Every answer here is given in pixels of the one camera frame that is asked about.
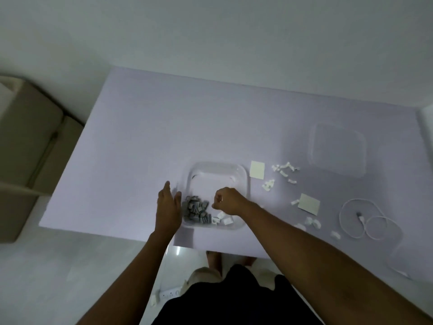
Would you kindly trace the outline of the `person's left hand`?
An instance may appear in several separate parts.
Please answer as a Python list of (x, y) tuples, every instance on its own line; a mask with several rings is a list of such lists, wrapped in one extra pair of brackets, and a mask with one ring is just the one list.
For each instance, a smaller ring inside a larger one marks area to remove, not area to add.
[(174, 196), (170, 181), (166, 181), (158, 194), (154, 231), (167, 239), (172, 239), (182, 222), (182, 216), (175, 211)]

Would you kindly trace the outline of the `person's right hand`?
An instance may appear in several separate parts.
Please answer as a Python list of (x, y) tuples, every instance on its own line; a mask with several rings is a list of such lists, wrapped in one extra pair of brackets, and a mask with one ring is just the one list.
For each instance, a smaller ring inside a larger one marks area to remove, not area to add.
[(225, 191), (225, 210), (220, 210), (228, 215), (243, 217), (244, 213), (252, 205), (252, 202), (240, 194), (235, 188), (224, 187), (218, 191)]

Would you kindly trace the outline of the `person's left forearm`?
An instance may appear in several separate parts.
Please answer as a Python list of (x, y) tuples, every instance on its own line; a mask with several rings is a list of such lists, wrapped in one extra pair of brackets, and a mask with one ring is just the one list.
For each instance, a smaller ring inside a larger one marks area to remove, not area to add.
[(139, 325), (174, 231), (155, 229), (141, 251), (76, 325)]

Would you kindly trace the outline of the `person's right forearm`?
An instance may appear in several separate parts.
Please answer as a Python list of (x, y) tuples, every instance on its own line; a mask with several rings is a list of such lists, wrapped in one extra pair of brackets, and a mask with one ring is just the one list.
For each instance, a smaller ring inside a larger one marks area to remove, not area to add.
[(433, 319), (332, 245), (257, 204), (239, 216), (268, 256), (328, 325), (433, 325)]

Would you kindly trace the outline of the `pile of grey clips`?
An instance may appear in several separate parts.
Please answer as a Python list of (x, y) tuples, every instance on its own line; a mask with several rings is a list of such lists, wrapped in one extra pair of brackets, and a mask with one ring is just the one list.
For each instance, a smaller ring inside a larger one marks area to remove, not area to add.
[(182, 202), (181, 211), (187, 224), (211, 224), (212, 215), (208, 212), (210, 202), (199, 196), (187, 196)]

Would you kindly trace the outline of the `clear plastic container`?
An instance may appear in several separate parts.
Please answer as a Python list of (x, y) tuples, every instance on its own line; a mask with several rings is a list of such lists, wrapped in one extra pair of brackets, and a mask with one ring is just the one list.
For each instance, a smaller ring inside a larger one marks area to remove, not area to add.
[[(229, 187), (235, 188), (244, 197), (249, 197), (250, 187), (246, 169), (241, 165), (223, 163), (223, 162), (197, 162), (194, 163), (186, 172), (183, 181), (179, 185), (182, 191), (182, 202), (187, 196), (199, 196), (203, 200), (208, 200), (210, 206), (208, 212), (212, 218), (217, 218), (221, 212), (212, 208), (214, 195), (217, 190)], [(219, 230), (238, 230), (241, 229), (245, 222), (238, 216), (229, 216), (234, 220), (233, 224), (225, 226), (220, 220), (219, 224), (187, 224), (183, 222), (186, 228), (210, 228)]]

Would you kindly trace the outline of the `pale square adhesive pad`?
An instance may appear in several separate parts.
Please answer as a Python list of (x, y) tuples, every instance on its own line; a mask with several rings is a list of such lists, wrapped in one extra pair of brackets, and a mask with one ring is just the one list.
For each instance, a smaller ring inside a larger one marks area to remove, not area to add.
[(249, 176), (253, 179), (264, 180), (265, 176), (265, 163), (258, 161), (251, 161)]
[(297, 207), (313, 216), (317, 216), (320, 210), (320, 201), (301, 193)]

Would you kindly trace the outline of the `person's left leg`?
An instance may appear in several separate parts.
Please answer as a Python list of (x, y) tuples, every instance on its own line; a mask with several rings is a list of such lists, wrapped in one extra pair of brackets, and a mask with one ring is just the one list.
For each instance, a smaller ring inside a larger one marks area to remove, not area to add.
[(216, 271), (220, 276), (223, 275), (223, 260), (221, 252), (206, 251), (208, 267)]

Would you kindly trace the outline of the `cluster of white clips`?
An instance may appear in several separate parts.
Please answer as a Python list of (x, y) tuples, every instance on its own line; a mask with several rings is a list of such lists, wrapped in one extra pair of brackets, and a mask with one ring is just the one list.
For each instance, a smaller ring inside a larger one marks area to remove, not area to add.
[[(291, 175), (295, 172), (300, 171), (299, 167), (293, 166), (290, 162), (287, 162), (283, 165), (271, 165), (271, 169), (275, 173), (279, 173), (282, 177), (287, 179), (287, 182), (292, 185), (297, 185), (297, 180), (294, 180), (291, 178)], [(274, 187), (275, 179), (270, 179), (268, 181), (265, 181), (264, 184), (262, 184), (262, 188), (269, 192)]]

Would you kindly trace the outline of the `beige slipper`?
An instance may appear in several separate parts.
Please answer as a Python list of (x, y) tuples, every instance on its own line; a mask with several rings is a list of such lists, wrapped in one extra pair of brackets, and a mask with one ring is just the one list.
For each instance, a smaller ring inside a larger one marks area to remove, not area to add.
[(198, 268), (193, 271), (190, 277), (184, 281), (181, 287), (180, 295), (183, 295), (194, 284), (197, 283), (220, 283), (223, 280), (222, 275), (216, 269), (209, 267)]

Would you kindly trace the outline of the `white power strip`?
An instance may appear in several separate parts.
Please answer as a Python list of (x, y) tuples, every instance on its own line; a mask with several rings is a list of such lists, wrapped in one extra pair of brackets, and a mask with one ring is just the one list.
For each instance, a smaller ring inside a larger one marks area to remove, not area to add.
[(160, 301), (169, 301), (173, 298), (177, 298), (181, 296), (182, 286), (178, 286), (175, 288), (167, 289), (167, 290), (159, 290), (159, 300)]

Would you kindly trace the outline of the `black shorts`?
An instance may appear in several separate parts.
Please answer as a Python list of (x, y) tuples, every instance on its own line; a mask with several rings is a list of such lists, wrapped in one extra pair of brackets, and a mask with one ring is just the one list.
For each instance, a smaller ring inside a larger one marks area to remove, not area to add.
[(236, 264), (218, 283), (193, 283), (166, 302), (152, 325), (323, 325), (283, 275), (272, 283), (261, 286)]

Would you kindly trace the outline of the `clear plastic lid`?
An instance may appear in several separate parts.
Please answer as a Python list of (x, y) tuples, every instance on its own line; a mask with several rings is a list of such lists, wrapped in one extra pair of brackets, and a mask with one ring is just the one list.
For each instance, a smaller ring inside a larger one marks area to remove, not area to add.
[(358, 131), (317, 123), (310, 131), (308, 162), (335, 174), (361, 178), (366, 173), (367, 142)]

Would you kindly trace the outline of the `brown cardboard box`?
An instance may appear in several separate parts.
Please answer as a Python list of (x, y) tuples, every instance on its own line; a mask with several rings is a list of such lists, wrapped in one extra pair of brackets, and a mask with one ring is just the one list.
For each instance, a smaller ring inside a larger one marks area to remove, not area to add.
[(53, 194), (83, 129), (33, 84), (0, 75), (0, 244)]

